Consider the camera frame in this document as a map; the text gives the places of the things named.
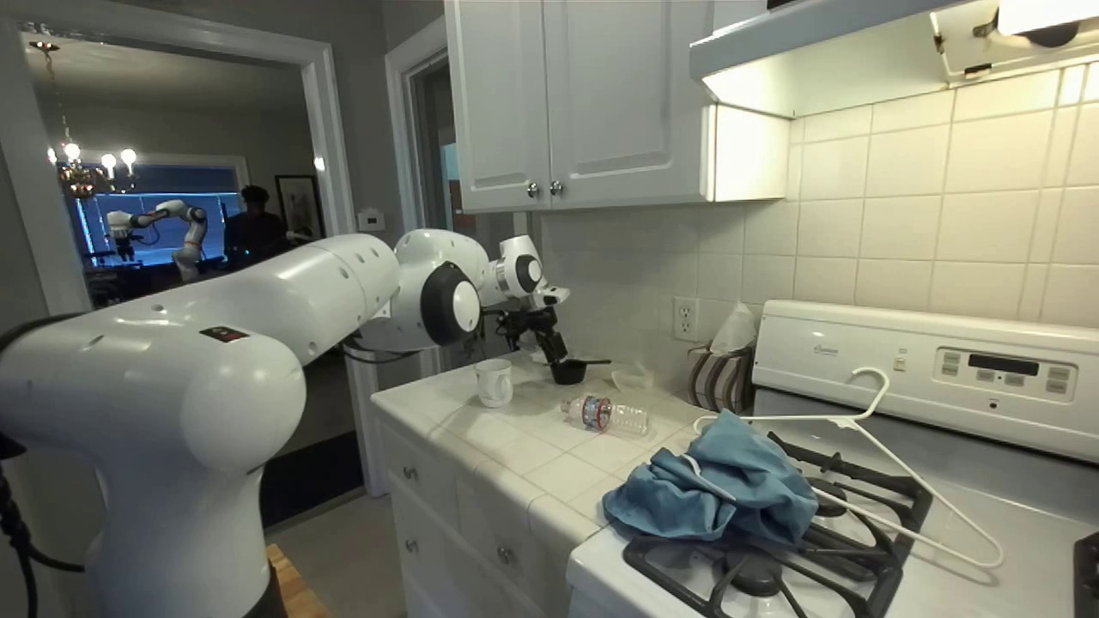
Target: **stove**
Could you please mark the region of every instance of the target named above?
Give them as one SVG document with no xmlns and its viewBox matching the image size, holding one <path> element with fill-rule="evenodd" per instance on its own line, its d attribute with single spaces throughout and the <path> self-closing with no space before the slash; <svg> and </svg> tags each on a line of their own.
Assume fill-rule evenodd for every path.
<svg viewBox="0 0 1099 618">
<path fill-rule="evenodd" d="M 627 540 L 605 528 L 572 548 L 571 614 L 1099 618 L 1099 449 L 1091 449 L 1099 397 L 1090 397 L 1099 383 L 1099 373 L 1091 373 L 1099 368 L 1091 368 L 1099 334 L 1065 337 L 1065 329 L 1049 329 L 1046 345 L 1032 349 L 1046 325 L 1024 325 L 1030 340 L 1014 340 L 1004 322 L 945 318 L 941 334 L 921 334 L 921 318 L 834 305 L 818 311 L 802 303 L 782 303 L 771 318 L 762 314 L 762 334 L 776 322 L 782 322 L 782 334 L 759 343 L 764 349 L 759 349 L 762 368 L 753 373 L 762 386 L 756 416 L 858 409 L 873 383 L 845 382 L 853 368 L 890 370 L 891 392 L 883 397 L 883 413 L 891 413 L 891 420 L 869 420 L 865 429 L 1000 540 L 1005 555 L 1000 566 L 960 562 L 858 515 L 873 512 L 901 522 L 966 555 L 996 555 L 966 519 L 865 437 L 812 420 L 762 420 L 756 424 L 787 449 L 818 489 L 838 495 L 858 512 L 819 499 L 798 548 L 753 540 Z M 1049 376 L 1060 382 L 1060 368 L 1072 368 L 1069 397 L 1060 386 L 1045 392 Z"/>
</svg>

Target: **blue towel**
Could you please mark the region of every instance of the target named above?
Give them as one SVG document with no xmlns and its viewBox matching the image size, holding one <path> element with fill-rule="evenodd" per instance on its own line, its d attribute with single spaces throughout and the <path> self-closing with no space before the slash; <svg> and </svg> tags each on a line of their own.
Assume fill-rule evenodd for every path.
<svg viewBox="0 0 1099 618">
<path fill-rule="evenodd" d="M 688 455 L 659 449 L 627 480 L 605 495 L 605 515 L 624 531 L 657 540 L 722 540 L 798 544 L 818 512 L 794 459 L 722 413 Z"/>
</svg>

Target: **stove control panel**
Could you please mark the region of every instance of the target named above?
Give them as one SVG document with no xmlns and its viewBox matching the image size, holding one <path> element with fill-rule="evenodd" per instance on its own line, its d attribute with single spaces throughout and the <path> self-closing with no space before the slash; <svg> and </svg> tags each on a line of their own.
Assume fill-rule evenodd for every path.
<svg viewBox="0 0 1099 618">
<path fill-rule="evenodd" d="M 1005 354 L 986 354 L 986 349 L 941 345 L 937 376 L 983 386 L 983 392 L 1072 401 L 1077 368 L 1039 359 L 1039 357 L 1005 357 Z"/>
</svg>

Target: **wire hanger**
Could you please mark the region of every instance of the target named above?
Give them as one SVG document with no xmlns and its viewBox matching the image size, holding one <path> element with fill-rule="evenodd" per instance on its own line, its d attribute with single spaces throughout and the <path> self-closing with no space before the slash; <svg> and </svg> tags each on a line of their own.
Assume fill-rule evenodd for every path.
<svg viewBox="0 0 1099 618">
<path fill-rule="evenodd" d="M 819 489 L 819 487 L 812 487 L 818 499 L 823 499 L 823 500 L 831 500 L 831 503 L 840 503 L 840 508 L 848 508 L 848 512 L 858 512 L 858 515 L 865 515 L 865 519 L 891 528 L 897 536 L 908 536 L 908 540 L 913 540 L 913 542 L 935 544 L 935 548 L 941 548 L 941 552 L 948 552 L 948 555 L 954 555 L 954 559 L 960 559 L 960 562 L 968 562 L 968 566 L 980 566 L 980 568 L 996 568 L 996 566 L 1004 566 L 1005 552 L 1004 552 L 1000 540 L 996 540 L 991 531 L 986 531 L 975 519 L 968 519 L 968 515 L 966 515 L 950 499 L 945 499 L 925 475 L 918 475 L 908 459 L 901 459 L 883 440 L 877 440 L 877 437 L 861 424 L 869 416 L 877 416 L 877 409 L 880 409 L 880 401 L 885 397 L 885 392 L 890 392 L 891 382 L 890 382 L 890 373 L 880 370 L 880 368 L 856 368 L 856 370 L 848 373 L 848 382 L 858 376 L 858 373 L 873 373 L 873 376 L 883 382 L 880 392 L 873 394 L 873 401 L 869 401 L 858 416 L 748 416 L 746 422 L 831 422 L 831 424 L 838 424 L 838 429 L 848 429 L 848 433 L 865 437 L 865 440 L 869 440 L 877 449 L 883 449 L 901 469 L 908 469 L 918 485 L 925 485 L 926 495 L 935 495 L 948 512 L 954 512 L 983 542 L 990 542 L 990 544 L 991 544 L 991 559 L 968 555 L 968 552 L 960 552 L 960 548 L 954 548 L 954 544 L 948 544 L 948 542 L 941 542 L 941 540 L 935 540 L 935 536 L 925 536 L 925 531 L 918 531 L 918 528 L 908 528 L 908 524 L 901 524 L 901 522 L 890 522 L 890 519 L 877 515 L 877 512 L 869 512 L 869 508 L 861 508 L 861 503 L 853 503 L 853 500 L 845 500 L 845 499 L 838 499 L 838 495 L 829 495 L 829 489 Z"/>
</svg>

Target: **lower cabinet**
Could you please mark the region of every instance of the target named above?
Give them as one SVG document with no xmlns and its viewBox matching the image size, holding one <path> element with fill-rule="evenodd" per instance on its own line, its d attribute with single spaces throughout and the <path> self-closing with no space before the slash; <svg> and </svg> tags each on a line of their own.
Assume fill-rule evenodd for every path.
<svg viewBox="0 0 1099 618">
<path fill-rule="evenodd" d="M 565 614 L 565 548 L 523 503 L 447 468 L 428 443 L 383 433 L 383 449 L 400 454 L 389 476 L 408 618 Z"/>
</svg>

